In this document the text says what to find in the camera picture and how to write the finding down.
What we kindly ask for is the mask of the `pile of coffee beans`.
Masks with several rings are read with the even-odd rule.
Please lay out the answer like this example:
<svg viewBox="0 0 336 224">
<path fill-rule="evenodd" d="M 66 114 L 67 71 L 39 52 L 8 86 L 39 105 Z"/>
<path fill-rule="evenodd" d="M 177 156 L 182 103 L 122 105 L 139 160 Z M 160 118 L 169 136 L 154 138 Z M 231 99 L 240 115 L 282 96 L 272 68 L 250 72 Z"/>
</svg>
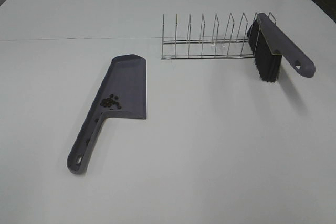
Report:
<svg viewBox="0 0 336 224">
<path fill-rule="evenodd" d="M 97 138 L 97 132 L 104 121 L 103 116 L 107 112 L 114 110 L 121 111 L 121 109 L 122 106 L 119 102 L 119 97 L 113 93 L 105 97 L 101 95 L 95 97 L 82 126 L 85 147 L 88 147 Z"/>
</svg>

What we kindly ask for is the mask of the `purple plastic dustpan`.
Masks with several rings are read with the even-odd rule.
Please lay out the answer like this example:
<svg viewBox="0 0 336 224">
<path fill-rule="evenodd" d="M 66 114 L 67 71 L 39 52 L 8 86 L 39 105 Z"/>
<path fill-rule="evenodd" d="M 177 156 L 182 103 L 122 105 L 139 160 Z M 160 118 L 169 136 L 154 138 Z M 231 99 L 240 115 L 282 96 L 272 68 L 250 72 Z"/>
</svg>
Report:
<svg viewBox="0 0 336 224">
<path fill-rule="evenodd" d="M 72 173 L 86 172 L 106 119 L 146 119 L 146 93 L 146 60 L 135 54 L 114 57 L 68 155 Z"/>
</svg>

